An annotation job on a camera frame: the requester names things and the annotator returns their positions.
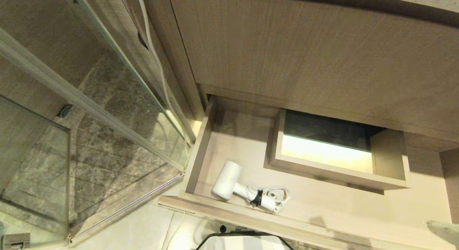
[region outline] white hair dryer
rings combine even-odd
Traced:
[[[257,189],[243,186],[237,182],[241,171],[242,167],[238,164],[232,161],[226,162],[220,176],[212,188],[212,192],[227,201],[231,198],[233,193],[236,193],[250,201],[251,204],[260,205],[271,212],[278,213],[282,211],[284,204],[290,199],[290,192],[287,189],[282,187]],[[273,191],[276,189],[284,190],[287,199],[284,200],[277,192]]]

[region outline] wooden drawer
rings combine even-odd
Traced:
[[[454,249],[422,224],[444,219],[444,211],[449,212],[444,180],[443,185],[417,181],[412,189],[375,193],[269,168],[269,146],[280,112],[212,96],[192,149],[185,190],[177,197],[161,196],[159,204],[317,249]],[[242,166],[240,184],[288,188],[292,199],[284,211],[271,214],[236,195],[227,202],[213,195],[212,187],[228,160]],[[427,211],[414,206],[432,201],[439,206]]]
[[[286,110],[281,109],[274,123],[272,137],[268,140],[269,165],[266,167],[307,178],[344,182],[377,190],[408,188],[410,167],[403,132],[392,129],[377,132],[369,138],[371,152],[366,152],[287,135],[284,133],[287,125],[285,120]],[[323,159],[328,163],[340,162],[340,165],[319,162]],[[356,159],[354,162],[366,163],[353,165],[352,159]]]

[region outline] wood grain surface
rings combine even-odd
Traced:
[[[459,142],[457,28],[303,0],[171,2],[202,85]]]

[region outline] glass shower door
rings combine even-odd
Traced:
[[[69,130],[0,96],[0,235],[68,234]]]
[[[155,86],[126,64],[121,49],[105,40],[82,6],[77,0],[0,0],[0,95],[70,131],[69,146],[47,126],[32,129],[31,117],[0,123],[6,135],[27,131],[21,126],[36,133],[17,133],[16,139],[31,145],[24,156],[21,147],[13,147],[19,142],[8,141],[13,135],[0,133],[7,139],[1,145],[2,161],[21,166],[0,166],[5,170],[1,177],[12,176],[0,190],[5,203],[0,211],[11,216],[8,204],[20,207],[21,217],[30,217],[0,220],[9,234],[27,224],[39,227],[43,235],[34,232],[32,243],[90,231],[129,203],[177,181],[187,163],[190,147],[169,109],[151,92]],[[7,121],[12,117],[6,107],[14,103],[3,101],[0,119]],[[66,104],[74,106],[65,118],[56,118]],[[65,179],[59,166],[64,146],[70,152]],[[68,186],[56,186],[64,181]],[[64,188],[68,210],[62,212]],[[26,228],[15,231],[32,231]]]

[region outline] gray marble tile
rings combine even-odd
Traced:
[[[37,227],[40,227],[46,231],[66,236],[67,235],[67,224],[64,222],[56,222],[47,218],[44,218],[40,215],[33,214],[29,211],[17,208],[15,206],[9,205],[3,201],[0,201],[0,209],[11,216],[14,216],[18,219],[21,219],[24,222],[33,224]]]
[[[152,142],[166,155],[171,154],[173,142],[177,137],[180,137],[165,115],[159,110],[155,110],[152,104],[130,103],[123,99],[112,98],[107,101],[105,109],[139,135]],[[97,132],[102,137],[124,138],[121,135],[113,134],[113,131],[107,132],[106,129],[101,129],[100,124],[97,126],[95,121],[87,122],[84,120],[79,129],[91,133]]]
[[[61,209],[65,209],[66,191],[49,188],[26,178],[21,178],[17,183],[14,183],[5,190],[3,198],[16,201],[19,198],[17,195],[19,192],[44,199],[52,204],[58,204],[61,206]]]
[[[75,196],[97,203],[116,193],[116,190],[75,178]]]
[[[120,141],[130,142],[130,140],[128,140],[122,134],[119,134],[118,132],[114,131],[113,128],[106,126],[102,122],[95,120],[90,115],[85,115],[84,118],[82,118],[81,123],[78,126],[78,130],[100,137],[108,137]]]
[[[93,134],[82,131],[77,134],[76,143],[77,145],[127,157],[129,159],[155,164],[158,162],[158,157],[156,155],[131,141],[126,142],[107,137],[94,136]]]
[[[28,167],[28,172],[21,175],[31,181],[56,190],[64,190],[67,187],[67,176],[65,174],[43,166],[31,165]]]
[[[113,211],[116,211],[123,206],[126,206],[131,201],[145,195],[146,193],[154,190],[161,186],[165,182],[175,178],[180,174],[180,171],[171,165],[164,165],[163,167],[151,172],[144,178],[132,183],[131,185],[123,188],[112,196],[107,197],[104,201],[95,204],[94,206],[86,209],[79,213],[79,222],[83,222],[90,218],[88,222],[94,222],[99,219],[103,219]]]
[[[117,191],[138,180],[135,176],[82,162],[76,163],[75,177]]]
[[[133,93],[143,92],[140,84],[117,57],[110,54],[101,56],[87,75],[84,84],[80,86],[83,93],[94,84]]]
[[[49,154],[41,164],[43,167],[57,171],[59,173],[67,173],[68,157],[56,154]]]
[[[56,221],[67,222],[67,214],[65,213],[65,208],[62,206],[62,203],[53,203],[46,198],[40,198],[23,191],[17,191],[14,199],[9,199],[7,197],[4,199],[25,207],[26,209],[31,209],[37,213],[48,216]]]
[[[84,210],[86,210],[87,208],[90,208],[91,206],[93,206],[95,203],[92,203],[90,201],[86,201],[84,199],[79,199],[79,198],[76,198],[76,197],[72,197],[73,198],[73,201],[74,201],[74,209],[76,212],[83,212]]]
[[[141,178],[164,164],[158,157],[150,159],[150,163],[147,163],[87,147],[77,148],[76,160],[137,178]]]

